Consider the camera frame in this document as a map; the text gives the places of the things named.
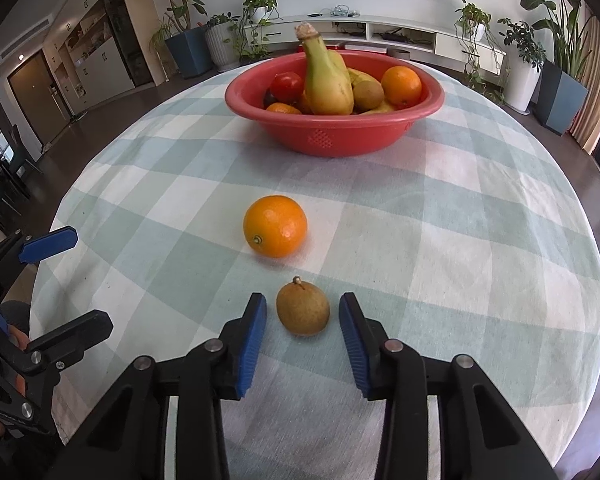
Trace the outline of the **brown kiwi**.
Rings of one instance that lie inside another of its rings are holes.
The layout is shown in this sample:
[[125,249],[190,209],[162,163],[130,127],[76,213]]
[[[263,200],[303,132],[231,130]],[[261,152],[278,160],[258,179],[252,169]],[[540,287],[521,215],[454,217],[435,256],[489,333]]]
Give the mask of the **brown kiwi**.
[[330,318],[329,302],[314,284],[295,276],[276,297],[279,321],[294,336],[311,337],[321,333]]
[[352,86],[354,106],[359,112],[374,110],[384,102],[385,93],[380,82],[361,79]]

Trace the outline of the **orange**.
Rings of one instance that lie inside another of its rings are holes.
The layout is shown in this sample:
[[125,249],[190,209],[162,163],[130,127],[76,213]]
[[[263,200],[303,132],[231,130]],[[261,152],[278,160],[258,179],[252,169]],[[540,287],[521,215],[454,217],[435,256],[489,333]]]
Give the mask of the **orange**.
[[256,200],[246,211],[242,230],[249,247],[268,258],[295,252],[308,234],[309,222],[300,205],[283,195]]
[[405,108],[416,105],[422,95],[422,81],[407,66],[392,66],[381,78],[385,98],[394,106]]

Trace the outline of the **red tomato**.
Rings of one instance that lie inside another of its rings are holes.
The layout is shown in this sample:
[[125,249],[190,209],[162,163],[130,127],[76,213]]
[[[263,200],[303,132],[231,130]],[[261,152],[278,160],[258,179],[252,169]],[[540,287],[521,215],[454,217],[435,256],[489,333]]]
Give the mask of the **red tomato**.
[[273,78],[268,90],[278,102],[292,104],[300,100],[304,91],[304,81],[295,72],[283,72]]

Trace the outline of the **checkered tablecloth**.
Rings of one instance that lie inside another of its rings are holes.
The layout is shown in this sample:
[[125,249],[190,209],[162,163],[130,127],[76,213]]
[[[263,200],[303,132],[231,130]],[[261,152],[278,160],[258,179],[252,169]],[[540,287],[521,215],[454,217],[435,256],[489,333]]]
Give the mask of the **checkered tablecloth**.
[[[233,114],[231,74],[185,90],[91,157],[54,226],[75,248],[43,261],[33,335],[91,310],[109,338],[61,376],[53,414],[70,437],[137,356],[184,356],[274,301],[295,276],[423,356],[475,358],[551,463],[600,376],[600,253],[550,153],[504,110],[448,76],[441,110],[385,150],[304,156]],[[290,256],[247,244],[242,220],[283,195],[309,222]]]

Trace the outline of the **tall plant blue pot left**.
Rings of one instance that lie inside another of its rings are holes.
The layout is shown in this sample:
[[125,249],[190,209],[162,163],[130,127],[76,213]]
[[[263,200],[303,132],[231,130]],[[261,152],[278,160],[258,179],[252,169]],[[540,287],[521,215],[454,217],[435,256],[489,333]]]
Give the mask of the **tall plant blue pot left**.
[[207,13],[202,0],[125,0],[125,4],[155,84],[166,81],[167,58],[184,78],[212,69],[204,31],[195,22]]

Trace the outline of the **tall plant blue pot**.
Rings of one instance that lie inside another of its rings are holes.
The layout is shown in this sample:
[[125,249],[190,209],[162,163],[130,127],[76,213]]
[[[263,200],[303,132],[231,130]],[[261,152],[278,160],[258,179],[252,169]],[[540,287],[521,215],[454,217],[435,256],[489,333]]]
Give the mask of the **tall plant blue pot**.
[[212,69],[204,31],[195,22],[207,13],[202,0],[125,0],[125,4],[155,84],[166,81],[167,58],[184,78]]
[[520,0],[527,11],[542,8],[546,17],[532,24],[553,39],[553,59],[542,69],[534,114],[540,124],[561,136],[580,112],[588,89],[581,82],[591,51],[585,47],[588,22],[580,21],[583,0]]

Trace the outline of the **red plastic fruit bowl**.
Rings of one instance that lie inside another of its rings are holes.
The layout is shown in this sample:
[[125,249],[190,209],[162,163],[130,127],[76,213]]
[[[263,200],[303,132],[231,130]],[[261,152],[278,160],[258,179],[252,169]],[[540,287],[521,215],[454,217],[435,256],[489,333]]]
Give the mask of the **red plastic fruit bowl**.
[[404,110],[370,115],[317,116],[268,112],[263,107],[265,91],[275,75],[301,74],[306,56],[293,53],[254,63],[233,79],[225,91],[226,105],[238,116],[259,124],[272,138],[293,151],[318,157],[349,157],[377,152],[396,143],[415,122],[442,107],[445,93],[434,76],[412,63],[385,54],[346,51],[347,66],[372,76],[381,76],[392,66],[406,66],[419,76],[419,102]]

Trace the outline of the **small tangerine in bowl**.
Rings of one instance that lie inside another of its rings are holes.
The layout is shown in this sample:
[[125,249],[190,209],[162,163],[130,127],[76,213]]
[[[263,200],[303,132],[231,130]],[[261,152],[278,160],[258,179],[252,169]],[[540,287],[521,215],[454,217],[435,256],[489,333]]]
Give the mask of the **small tangerine in bowl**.
[[301,115],[302,114],[302,111],[298,110],[297,107],[294,107],[292,105],[282,103],[282,102],[272,103],[265,110],[267,112],[288,114],[288,115]]

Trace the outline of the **pothos on console left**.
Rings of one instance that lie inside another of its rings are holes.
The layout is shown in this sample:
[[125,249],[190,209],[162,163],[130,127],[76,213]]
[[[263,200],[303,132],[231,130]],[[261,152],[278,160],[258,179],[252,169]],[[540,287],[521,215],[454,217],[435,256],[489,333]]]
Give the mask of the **pothos on console left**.
[[270,54],[265,29],[277,13],[277,0],[245,0],[242,14],[230,26],[232,45],[238,61],[256,62]]

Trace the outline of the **tall plant blue pot right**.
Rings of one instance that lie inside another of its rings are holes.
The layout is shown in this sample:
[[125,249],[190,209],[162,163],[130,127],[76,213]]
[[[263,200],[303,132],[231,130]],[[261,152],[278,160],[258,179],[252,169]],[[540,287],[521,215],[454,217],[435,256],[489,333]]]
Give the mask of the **tall plant blue pot right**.
[[542,8],[546,17],[532,24],[553,39],[553,59],[542,69],[534,114],[540,124],[561,136],[580,112],[588,89],[581,82],[591,51],[585,47],[588,22],[580,21],[583,0],[520,0],[527,11]]

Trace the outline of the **orange in bowl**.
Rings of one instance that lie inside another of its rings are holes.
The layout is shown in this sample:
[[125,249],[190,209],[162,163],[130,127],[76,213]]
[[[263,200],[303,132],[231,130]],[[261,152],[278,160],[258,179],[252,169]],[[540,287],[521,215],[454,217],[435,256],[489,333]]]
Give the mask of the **orange in bowl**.
[[422,95],[422,81],[407,66],[392,66],[381,78],[385,98],[394,106],[405,108],[416,105]]

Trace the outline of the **yellow banana bunch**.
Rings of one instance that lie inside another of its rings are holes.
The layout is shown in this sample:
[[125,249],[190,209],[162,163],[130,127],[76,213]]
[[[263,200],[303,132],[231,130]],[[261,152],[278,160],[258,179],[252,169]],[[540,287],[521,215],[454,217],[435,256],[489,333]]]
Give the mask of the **yellow banana bunch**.
[[[304,96],[314,115],[351,115],[358,110],[354,106],[352,86],[361,79],[380,82],[375,77],[350,68],[336,50],[329,50],[321,34],[307,22],[294,28],[306,54],[306,78]],[[361,112],[375,114],[393,112],[396,107],[386,98],[374,110]]]

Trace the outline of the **plant in white pot right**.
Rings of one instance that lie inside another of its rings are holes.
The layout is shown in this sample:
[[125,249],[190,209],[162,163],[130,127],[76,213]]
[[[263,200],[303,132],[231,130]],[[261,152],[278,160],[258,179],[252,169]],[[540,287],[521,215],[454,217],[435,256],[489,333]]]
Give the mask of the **plant in white pot right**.
[[500,36],[506,51],[503,99],[521,115],[529,115],[529,105],[538,85],[546,58],[533,28],[525,21],[499,18]]

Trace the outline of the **white tv console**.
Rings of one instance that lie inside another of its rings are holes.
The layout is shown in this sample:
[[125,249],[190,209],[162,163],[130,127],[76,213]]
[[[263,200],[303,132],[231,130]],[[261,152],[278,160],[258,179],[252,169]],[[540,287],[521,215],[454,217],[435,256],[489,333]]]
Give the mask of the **white tv console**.
[[297,42],[294,28],[310,23],[326,44],[372,44],[386,47],[387,53],[407,53],[414,61],[442,66],[462,72],[466,55],[458,43],[454,28],[436,27],[404,18],[373,15],[333,16],[327,13],[291,15],[271,18],[265,29],[268,48],[290,47]]

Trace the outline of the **red storage box right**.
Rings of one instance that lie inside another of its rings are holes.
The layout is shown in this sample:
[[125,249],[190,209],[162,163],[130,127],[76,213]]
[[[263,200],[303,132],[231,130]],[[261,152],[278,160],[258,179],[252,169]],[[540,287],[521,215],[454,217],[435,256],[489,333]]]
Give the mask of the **red storage box right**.
[[346,50],[387,54],[386,47],[373,46],[372,44],[346,44]]

